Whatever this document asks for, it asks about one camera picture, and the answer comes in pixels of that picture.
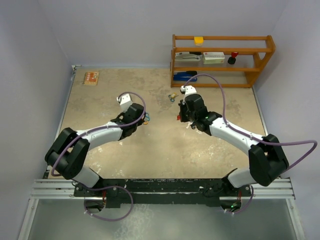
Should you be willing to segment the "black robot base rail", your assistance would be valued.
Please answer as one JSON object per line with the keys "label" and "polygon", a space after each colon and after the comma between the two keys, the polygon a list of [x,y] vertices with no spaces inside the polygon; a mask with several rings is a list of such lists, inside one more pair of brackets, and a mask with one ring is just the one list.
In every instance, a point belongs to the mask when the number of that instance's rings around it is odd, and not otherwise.
{"label": "black robot base rail", "polygon": [[242,197],[252,195],[249,185],[234,188],[225,178],[102,179],[98,188],[88,188],[75,181],[72,184],[76,197],[84,197],[86,202],[98,198],[97,206],[107,209],[123,204],[237,208]]}

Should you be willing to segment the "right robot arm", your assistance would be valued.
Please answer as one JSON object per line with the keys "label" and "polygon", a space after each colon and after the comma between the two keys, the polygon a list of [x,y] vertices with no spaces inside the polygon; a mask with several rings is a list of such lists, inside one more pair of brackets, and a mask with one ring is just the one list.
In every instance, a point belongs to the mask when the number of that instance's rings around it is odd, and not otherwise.
{"label": "right robot arm", "polygon": [[228,196],[235,195],[240,187],[258,183],[269,186],[289,167],[289,162],[276,136],[262,136],[240,129],[244,134],[231,129],[235,125],[225,123],[223,116],[208,111],[203,98],[195,93],[180,100],[180,121],[192,122],[191,127],[209,136],[226,141],[248,156],[249,167],[235,169],[228,173],[222,183],[222,190]]}

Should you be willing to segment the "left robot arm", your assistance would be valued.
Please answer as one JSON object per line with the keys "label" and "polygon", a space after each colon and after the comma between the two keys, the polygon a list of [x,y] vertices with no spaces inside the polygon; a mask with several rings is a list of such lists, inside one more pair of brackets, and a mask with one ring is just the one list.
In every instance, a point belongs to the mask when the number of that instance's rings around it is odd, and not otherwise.
{"label": "left robot arm", "polygon": [[84,165],[90,150],[109,142],[116,142],[131,136],[142,125],[145,108],[132,103],[125,112],[115,119],[93,129],[75,131],[70,127],[58,135],[44,160],[66,180],[74,180],[85,186],[91,196],[103,191],[102,178],[91,168]]}

